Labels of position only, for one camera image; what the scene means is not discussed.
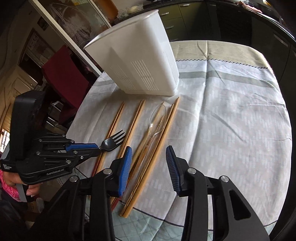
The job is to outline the person's left hand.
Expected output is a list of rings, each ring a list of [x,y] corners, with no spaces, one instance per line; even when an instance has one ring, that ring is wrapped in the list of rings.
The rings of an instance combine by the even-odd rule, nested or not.
[[[15,201],[21,202],[16,185],[22,184],[27,186],[26,195],[30,197],[39,197],[41,184],[27,185],[21,179],[18,173],[4,172],[1,170],[1,184],[3,190]]]

